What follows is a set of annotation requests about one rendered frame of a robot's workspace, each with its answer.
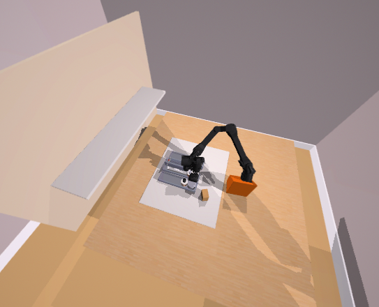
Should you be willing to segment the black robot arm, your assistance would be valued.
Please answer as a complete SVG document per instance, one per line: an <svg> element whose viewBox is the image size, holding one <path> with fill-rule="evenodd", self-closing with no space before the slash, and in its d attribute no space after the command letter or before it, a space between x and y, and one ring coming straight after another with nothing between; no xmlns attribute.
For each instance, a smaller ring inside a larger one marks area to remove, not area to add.
<svg viewBox="0 0 379 307"><path fill-rule="evenodd" d="M253 174L255 174L256 171L253 167L252 162L245 154L245 151L237 135L237 127L233 123L229 123L226 126L215 126L212 131L206 136L206 138L193 148L193 152L190 156L182 155L181 165L184 166L184 171L192 171L192 165L194 167L200 167L201 163L205 162L205 158L200 157L200 155L218 132L226 132L230 136L239 155L238 162L243 169L243 172L241 173L241 180L252 183Z"/></svg>

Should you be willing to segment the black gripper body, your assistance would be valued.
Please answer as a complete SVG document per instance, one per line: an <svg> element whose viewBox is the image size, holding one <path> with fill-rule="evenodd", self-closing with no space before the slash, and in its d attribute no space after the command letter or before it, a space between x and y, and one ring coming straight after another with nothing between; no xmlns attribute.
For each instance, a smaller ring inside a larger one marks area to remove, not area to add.
<svg viewBox="0 0 379 307"><path fill-rule="evenodd" d="M198 172L200 172L200 168L201 168L201 166L200 167L194 167L192 165L193 174L189 175L189 178L188 178L189 181L192 181L195 183L198 181Z"/></svg>

